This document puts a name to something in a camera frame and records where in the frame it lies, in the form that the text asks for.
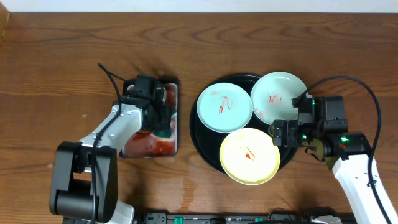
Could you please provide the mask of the green scrub sponge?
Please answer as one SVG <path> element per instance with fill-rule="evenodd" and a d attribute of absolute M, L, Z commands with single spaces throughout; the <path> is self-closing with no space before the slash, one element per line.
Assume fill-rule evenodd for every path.
<path fill-rule="evenodd" d="M 161 109 L 152 133 L 160 138 L 171 138 L 177 127 L 177 111 L 171 106 Z"/>

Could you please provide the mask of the pale green plate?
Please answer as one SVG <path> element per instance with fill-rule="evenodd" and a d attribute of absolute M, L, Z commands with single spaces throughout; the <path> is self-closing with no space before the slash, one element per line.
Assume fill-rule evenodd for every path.
<path fill-rule="evenodd" d="M 272 72 L 261 77 L 251 90 L 255 115 L 264 123 L 274 120 L 296 120 L 299 115 L 292 99 L 307 90 L 299 77 L 288 72 Z"/>

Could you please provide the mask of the yellow plate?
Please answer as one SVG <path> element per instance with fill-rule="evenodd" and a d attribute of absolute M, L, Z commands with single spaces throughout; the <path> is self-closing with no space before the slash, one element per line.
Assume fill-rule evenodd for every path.
<path fill-rule="evenodd" d="M 227 175 L 244 185 L 260 185 L 271 180 L 281 161 L 271 137 L 254 128 L 229 133 L 221 143 L 219 156 Z"/>

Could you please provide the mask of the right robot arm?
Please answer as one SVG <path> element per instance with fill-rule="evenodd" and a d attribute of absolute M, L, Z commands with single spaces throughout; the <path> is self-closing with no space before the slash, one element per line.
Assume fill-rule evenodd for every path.
<path fill-rule="evenodd" d="M 275 120 L 268 127 L 275 146 L 305 147 L 325 162 L 346 194 L 357 223 L 397 223 L 373 152 L 361 132 L 348 132 L 345 119 L 317 123 Z"/>

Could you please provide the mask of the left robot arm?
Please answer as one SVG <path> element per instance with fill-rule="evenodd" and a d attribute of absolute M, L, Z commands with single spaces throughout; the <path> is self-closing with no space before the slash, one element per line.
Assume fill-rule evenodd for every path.
<path fill-rule="evenodd" d="M 118 156 L 175 155 L 177 115 L 178 95 L 169 90 L 115 100 L 92 133 L 58 146 L 50 212 L 73 221 L 132 223 L 134 208 L 118 198 Z"/>

